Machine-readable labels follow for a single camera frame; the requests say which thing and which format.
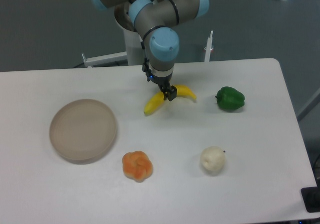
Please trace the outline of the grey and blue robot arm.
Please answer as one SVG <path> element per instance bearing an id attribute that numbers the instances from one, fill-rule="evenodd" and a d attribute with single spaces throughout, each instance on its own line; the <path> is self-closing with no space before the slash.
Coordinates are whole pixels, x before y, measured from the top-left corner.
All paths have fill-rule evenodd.
<path id="1" fill-rule="evenodd" d="M 128 4 L 126 15 L 143 43 L 142 71 L 157 84 L 163 99 L 172 101 L 177 88 L 170 84 L 180 39 L 172 27 L 207 13 L 209 0 L 93 0 L 101 8 Z"/>

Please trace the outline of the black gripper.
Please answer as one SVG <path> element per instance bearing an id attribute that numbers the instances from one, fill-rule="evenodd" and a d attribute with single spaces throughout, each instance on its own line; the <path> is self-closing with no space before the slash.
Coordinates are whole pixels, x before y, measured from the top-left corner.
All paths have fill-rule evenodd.
<path id="1" fill-rule="evenodd" d="M 142 71 L 145 73 L 147 81 L 158 84 L 160 91 L 163 93 L 163 99 L 173 101 L 177 97 L 177 88 L 175 86 L 167 87 L 166 83 L 170 82 L 174 64 L 172 62 L 144 60 Z"/>

